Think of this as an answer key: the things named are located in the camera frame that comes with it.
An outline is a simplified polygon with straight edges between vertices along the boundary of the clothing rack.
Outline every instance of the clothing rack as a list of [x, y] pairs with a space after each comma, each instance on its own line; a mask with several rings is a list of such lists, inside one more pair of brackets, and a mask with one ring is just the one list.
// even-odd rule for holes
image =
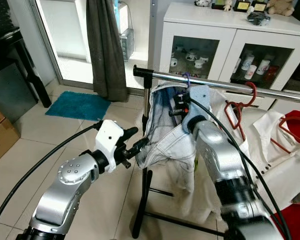
[[[143, 116], [142, 116], [143, 134], [146, 131], [146, 125], [147, 125], [148, 116], [149, 116], [149, 110], [150, 110], [149, 109], [149, 97], [150, 97], [150, 89], [152, 87], [153, 78], [166, 80], [166, 81], [170, 81], [170, 82], [184, 83], [184, 84], [187, 84], [188, 82], [190, 82], [191, 84], [195, 84], [195, 85], [207, 85], [212, 88], [228, 90], [228, 91], [236, 92], [236, 93], [243, 93], [243, 94], [248, 94], [248, 95], [253, 94], [253, 89], [246, 85], [206, 80], [206, 79], [201, 79], [201, 78], [196, 78], [196, 77], [189, 77], [189, 79], [187, 79], [180, 75], [157, 72], [157, 71], [153, 71], [153, 70], [145, 69], [145, 68], [139, 68], [136, 65], [134, 65], [134, 67], [133, 67], [133, 75], [136, 77], [143, 78], [143, 86], [144, 86], [144, 103], [143, 103], [144, 106], [143, 106]], [[263, 89], [263, 88], [257, 88], [256, 92], [257, 92], [257, 95], [261, 96], [261, 97], [282, 99], [282, 100], [286, 100], [286, 101], [300, 103], [300, 94], [297, 94], [297, 93], [276, 91], [276, 90]], [[223, 232], [219, 232], [219, 231], [212, 230], [209, 228], [190, 224], [188, 222], [179, 221], [179, 220], [176, 220], [175, 218], [171, 218], [171, 217], [165, 216], [163, 214], [161, 215], [161, 214], [146, 211], [146, 205], [147, 205], [149, 191], [173, 197], [173, 194], [170, 192], [152, 188], [151, 187], [152, 176], [153, 176], [152, 170], [148, 170], [148, 168], [144, 168], [142, 170], [142, 196], [141, 196], [139, 208], [138, 208], [138, 211], [136, 214], [136, 218], [134, 221], [133, 229], [131, 232], [132, 237], [134, 239], [137, 239], [139, 237], [139, 233], [140, 233], [144, 215], [150, 216], [150, 217], [153, 217], [156, 219], [160, 219], [160, 220], [163, 220], [166, 222], [170, 222], [173, 224], [181, 225], [184, 227], [196, 229], [196, 230], [199, 230], [199, 231], [202, 231], [205, 233], [224, 237], [225, 234]]]

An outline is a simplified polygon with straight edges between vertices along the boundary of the blue rug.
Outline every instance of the blue rug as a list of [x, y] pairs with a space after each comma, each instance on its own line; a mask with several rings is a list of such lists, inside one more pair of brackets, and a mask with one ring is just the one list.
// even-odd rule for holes
[[104, 118], [110, 103], [98, 95], [65, 91], [45, 114], [97, 121]]

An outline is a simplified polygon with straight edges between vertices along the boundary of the metal pole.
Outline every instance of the metal pole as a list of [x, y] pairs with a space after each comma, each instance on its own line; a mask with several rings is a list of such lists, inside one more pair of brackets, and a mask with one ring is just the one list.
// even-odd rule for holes
[[[167, 80], [170, 82], [177, 82], [177, 83], [184, 83], [184, 84], [188, 82], [188, 79], [184, 78], [183, 76], [170, 74], [170, 73], [154, 71], [152, 76], [154, 78]], [[208, 85], [211, 88], [223, 89], [231, 92], [252, 95], [252, 89], [246, 85], [223, 82], [223, 81], [206, 80], [206, 79], [201, 79], [196, 77], [190, 77], [189, 79], [191, 84]], [[286, 101], [300, 103], [300, 94], [297, 93], [257, 88], [257, 95], [259, 97], [282, 99]]]

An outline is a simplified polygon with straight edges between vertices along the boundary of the gray curtain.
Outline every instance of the gray curtain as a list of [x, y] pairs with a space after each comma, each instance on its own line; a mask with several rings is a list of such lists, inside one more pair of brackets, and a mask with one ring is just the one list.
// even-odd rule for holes
[[86, 25], [94, 92], [109, 101], [125, 102], [125, 63], [112, 0], [87, 0]]

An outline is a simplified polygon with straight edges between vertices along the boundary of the tile floor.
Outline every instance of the tile floor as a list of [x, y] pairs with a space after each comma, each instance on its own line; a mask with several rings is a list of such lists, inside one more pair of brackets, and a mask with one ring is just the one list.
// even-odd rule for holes
[[[63, 91], [92, 93], [91, 90], [69, 86], [58, 86], [49, 93], [55, 101]], [[122, 127], [135, 126], [142, 109], [143, 98], [130, 96], [127, 103], [112, 103], [105, 119], [116, 120]], [[0, 159], [0, 205], [14, 184], [47, 152], [77, 131], [92, 124], [92, 121], [46, 116], [46, 108], [39, 102], [22, 116], [15, 127], [21, 138]], [[78, 156], [83, 150], [93, 149], [96, 132], [78, 137], [66, 147], [50, 157], [17, 191], [0, 218], [0, 240], [15, 240], [16, 236], [28, 227], [30, 217], [41, 195], [53, 182], [58, 167], [66, 160]], [[128, 141], [131, 146], [142, 136], [139, 132]], [[131, 161], [132, 167], [122, 165], [111, 174], [103, 174], [90, 187], [80, 201], [77, 212], [66, 240], [132, 240], [130, 226], [139, 206], [141, 197], [142, 171]], [[154, 169], [152, 186], [165, 184], [166, 170], [163, 165]], [[178, 209], [171, 204], [171, 198], [150, 193], [148, 209], [174, 214]], [[216, 221], [212, 214], [205, 227], [222, 231], [223, 223]], [[216, 240], [214, 235], [182, 227], [172, 223], [145, 216], [140, 240]]]

